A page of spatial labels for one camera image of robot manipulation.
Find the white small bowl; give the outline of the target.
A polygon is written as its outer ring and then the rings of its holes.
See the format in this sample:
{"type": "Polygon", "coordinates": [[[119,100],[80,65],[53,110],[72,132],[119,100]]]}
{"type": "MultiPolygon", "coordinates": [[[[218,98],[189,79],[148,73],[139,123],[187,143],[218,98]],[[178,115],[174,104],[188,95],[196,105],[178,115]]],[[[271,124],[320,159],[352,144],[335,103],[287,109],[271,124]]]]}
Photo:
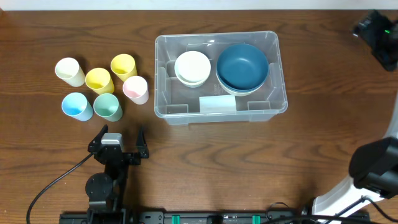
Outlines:
{"type": "Polygon", "coordinates": [[[176,59],[174,70],[182,83],[202,83],[210,76],[211,63],[205,54],[188,51],[176,59]]]}

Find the pink plastic cup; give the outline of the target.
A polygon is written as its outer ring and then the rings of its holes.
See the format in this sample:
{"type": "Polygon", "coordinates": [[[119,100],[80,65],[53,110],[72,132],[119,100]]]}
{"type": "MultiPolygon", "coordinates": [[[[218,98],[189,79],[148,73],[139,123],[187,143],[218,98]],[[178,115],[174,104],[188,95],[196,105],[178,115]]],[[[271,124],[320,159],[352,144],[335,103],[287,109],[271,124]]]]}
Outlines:
{"type": "Polygon", "coordinates": [[[129,77],[123,84],[123,92],[137,105],[143,105],[149,99],[147,81],[141,76],[129,77]]]}

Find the dark blue large bowl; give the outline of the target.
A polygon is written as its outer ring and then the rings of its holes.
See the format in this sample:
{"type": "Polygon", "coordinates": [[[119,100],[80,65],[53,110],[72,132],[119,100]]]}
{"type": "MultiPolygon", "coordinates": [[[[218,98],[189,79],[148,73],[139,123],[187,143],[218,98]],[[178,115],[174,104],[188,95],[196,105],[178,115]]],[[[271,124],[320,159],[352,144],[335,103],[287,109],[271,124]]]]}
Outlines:
{"type": "Polygon", "coordinates": [[[234,44],[224,49],[216,62],[216,74],[230,87],[249,90],[259,86],[269,73],[268,59],[249,44],[234,44]]]}

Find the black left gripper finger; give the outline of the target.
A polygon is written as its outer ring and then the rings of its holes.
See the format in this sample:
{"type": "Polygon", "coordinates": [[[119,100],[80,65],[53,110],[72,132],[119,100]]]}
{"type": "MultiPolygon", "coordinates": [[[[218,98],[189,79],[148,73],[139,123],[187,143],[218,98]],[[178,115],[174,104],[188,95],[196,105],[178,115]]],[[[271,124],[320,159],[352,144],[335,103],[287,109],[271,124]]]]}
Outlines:
{"type": "Polygon", "coordinates": [[[88,152],[99,152],[102,148],[102,137],[108,132],[108,125],[105,124],[101,131],[94,137],[88,145],[88,152]]]}
{"type": "Polygon", "coordinates": [[[144,137],[144,128],[142,126],[138,132],[136,149],[140,155],[140,158],[149,158],[149,149],[147,147],[146,139],[144,137]]]}

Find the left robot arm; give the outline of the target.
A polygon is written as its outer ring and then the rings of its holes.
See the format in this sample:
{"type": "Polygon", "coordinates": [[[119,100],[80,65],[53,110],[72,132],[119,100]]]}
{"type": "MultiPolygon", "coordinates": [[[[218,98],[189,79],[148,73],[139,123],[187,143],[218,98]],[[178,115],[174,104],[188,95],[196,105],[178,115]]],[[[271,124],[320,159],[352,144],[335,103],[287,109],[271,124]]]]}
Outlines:
{"type": "Polygon", "coordinates": [[[88,152],[104,165],[104,171],[92,175],[85,185],[91,218],[101,213],[121,214],[123,219],[127,216],[123,198],[129,167],[139,166],[142,159],[149,158],[143,129],[138,132],[135,148],[135,152],[126,152],[122,135],[109,133],[108,125],[89,143],[88,152]]]}

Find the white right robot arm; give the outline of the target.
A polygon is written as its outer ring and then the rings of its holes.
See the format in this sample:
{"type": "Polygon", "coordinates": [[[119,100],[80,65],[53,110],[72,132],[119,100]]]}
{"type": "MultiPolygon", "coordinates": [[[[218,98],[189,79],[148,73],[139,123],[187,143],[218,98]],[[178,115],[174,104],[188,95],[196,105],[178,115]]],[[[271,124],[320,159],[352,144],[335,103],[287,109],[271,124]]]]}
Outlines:
{"type": "MultiPolygon", "coordinates": [[[[388,72],[397,70],[397,21],[373,10],[358,22],[353,34],[365,41],[388,72]]],[[[397,110],[383,139],[359,147],[349,174],[329,192],[302,210],[301,223],[366,223],[358,211],[397,195],[397,110]]]]}

